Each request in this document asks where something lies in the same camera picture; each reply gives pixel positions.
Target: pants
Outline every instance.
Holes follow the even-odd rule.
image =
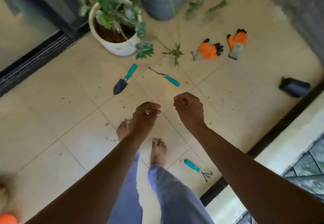
[[[141,224],[143,210],[136,189],[139,153],[120,189],[107,224]],[[164,168],[152,165],[148,181],[161,206],[161,224],[213,224],[200,199]]]

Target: teal handle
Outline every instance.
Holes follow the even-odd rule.
[[[134,71],[136,70],[136,68],[137,68],[137,65],[136,64],[133,64],[132,67],[129,69],[126,77],[125,77],[126,80],[128,80],[131,77],[131,75],[134,73]]]
[[[188,159],[185,159],[184,163],[197,172],[201,171],[196,165],[193,164],[193,162],[189,161]]]
[[[164,76],[166,79],[168,79],[172,84],[176,85],[177,87],[180,85],[180,83],[178,83],[176,80],[174,80],[173,78],[170,78],[168,75]]]

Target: hand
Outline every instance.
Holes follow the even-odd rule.
[[[173,101],[180,120],[190,132],[206,126],[203,105],[198,97],[186,92],[175,96]]]
[[[136,108],[130,125],[130,134],[134,134],[143,142],[152,131],[161,106],[153,102],[145,102]]]

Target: person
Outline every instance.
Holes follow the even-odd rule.
[[[174,97],[174,106],[184,126],[259,224],[324,222],[324,205],[319,199],[254,161],[209,129],[199,98],[183,93]],[[160,105],[156,103],[146,102],[137,107],[131,122],[124,122],[117,129],[119,144],[27,224],[140,224],[137,151],[160,113]],[[166,154],[164,142],[154,139],[148,178],[160,203],[161,223],[213,223],[199,198],[163,168]]]

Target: pot rim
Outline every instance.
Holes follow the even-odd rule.
[[[100,7],[100,4],[98,2],[95,3],[91,8],[90,13],[89,13],[89,17],[88,17],[90,31],[98,41],[104,41],[104,42],[114,44],[114,45],[123,45],[125,42],[128,42],[131,39],[133,39],[134,37],[136,37],[136,32],[135,32],[135,34],[131,38],[129,38],[128,40],[125,40],[124,42],[119,42],[119,43],[108,42],[105,39],[103,39],[102,37],[100,37],[99,34],[97,33],[96,29],[95,29],[95,26],[94,26],[95,13],[97,12],[99,7]]]

